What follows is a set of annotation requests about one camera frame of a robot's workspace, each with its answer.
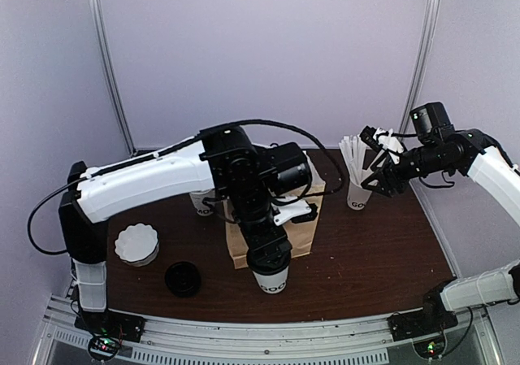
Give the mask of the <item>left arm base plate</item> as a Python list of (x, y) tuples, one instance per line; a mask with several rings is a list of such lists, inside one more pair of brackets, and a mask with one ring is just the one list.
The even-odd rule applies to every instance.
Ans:
[(139, 343), (145, 329), (145, 319), (116, 311), (79, 311), (74, 323), (76, 328), (97, 336), (113, 337), (122, 341)]

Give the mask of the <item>black plastic cup lid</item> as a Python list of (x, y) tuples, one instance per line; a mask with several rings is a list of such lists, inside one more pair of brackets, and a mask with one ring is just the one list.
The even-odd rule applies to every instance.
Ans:
[(291, 260), (291, 255), (287, 254), (282, 259), (278, 260), (277, 262), (271, 263), (271, 264), (261, 264), (255, 259), (251, 259), (249, 256), (247, 256), (246, 261), (249, 266), (249, 269), (253, 273), (257, 273), (261, 276), (273, 276), (276, 275), (286, 268), (288, 268)]

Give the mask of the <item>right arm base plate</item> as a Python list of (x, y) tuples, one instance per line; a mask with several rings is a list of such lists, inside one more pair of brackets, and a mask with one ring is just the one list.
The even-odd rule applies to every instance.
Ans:
[(394, 341), (442, 333), (446, 328), (458, 325), (454, 312), (431, 303), (426, 303), (417, 311), (394, 312), (387, 318), (387, 322)]

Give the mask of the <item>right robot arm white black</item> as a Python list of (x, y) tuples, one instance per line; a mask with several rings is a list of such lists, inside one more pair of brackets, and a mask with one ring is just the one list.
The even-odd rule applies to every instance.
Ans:
[[(366, 126), (361, 139), (383, 158), (370, 167), (361, 187), (392, 197), (403, 193), (410, 180), (433, 173), (460, 173), (486, 190), (514, 220), (519, 220), (519, 169), (501, 144), (472, 128), (457, 130), (441, 102), (429, 102), (409, 113), (420, 146), (407, 150), (400, 135)], [(473, 306), (519, 300), (519, 261), (441, 284), (425, 295), (417, 315), (420, 331), (434, 333), (448, 313)]]

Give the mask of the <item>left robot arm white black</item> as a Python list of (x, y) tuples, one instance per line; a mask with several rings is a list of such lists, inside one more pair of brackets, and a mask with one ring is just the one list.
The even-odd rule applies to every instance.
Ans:
[(258, 286), (277, 294), (286, 287), (292, 250), (284, 224), (310, 213), (293, 190), (311, 183), (310, 165), (298, 144), (256, 146), (238, 124), (208, 128), (106, 167), (75, 163), (58, 217), (86, 324), (100, 336), (117, 327), (106, 299), (106, 226), (112, 216), (181, 194), (213, 191), (232, 204)]

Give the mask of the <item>brown paper bag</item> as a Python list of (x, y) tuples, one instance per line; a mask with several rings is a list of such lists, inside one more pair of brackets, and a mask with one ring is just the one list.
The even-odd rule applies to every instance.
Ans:
[[(326, 181), (319, 175), (310, 156), (305, 151), (305, 155), (310, 165), (312, 174), (312, 184), (310, 187), (310, 194), (321, 193), (325, 190)], [(314, 235), (318, 225), (318, 218), (313, 221), (295, 224), (288, 221), (283, 225), (284, 230), (288, 235), (288, 239), (292, 245), (292, 258), (298, 258), (308, 255), (314, 241)], [(246, 262), (246, 254), (248, 246), (243, 238), (240, 228), (237, 224), (225, 224), (227, 250), (233, 261), (235, 269), (242, 269), (248, 267)]]

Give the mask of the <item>white paper coffee cup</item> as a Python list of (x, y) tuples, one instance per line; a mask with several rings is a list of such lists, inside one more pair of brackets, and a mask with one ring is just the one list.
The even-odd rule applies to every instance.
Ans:
[(277, 294), (285, 290), (288, 281), (289, 266), (269, 272), (251, 269), (258, 287), (267, 294)]

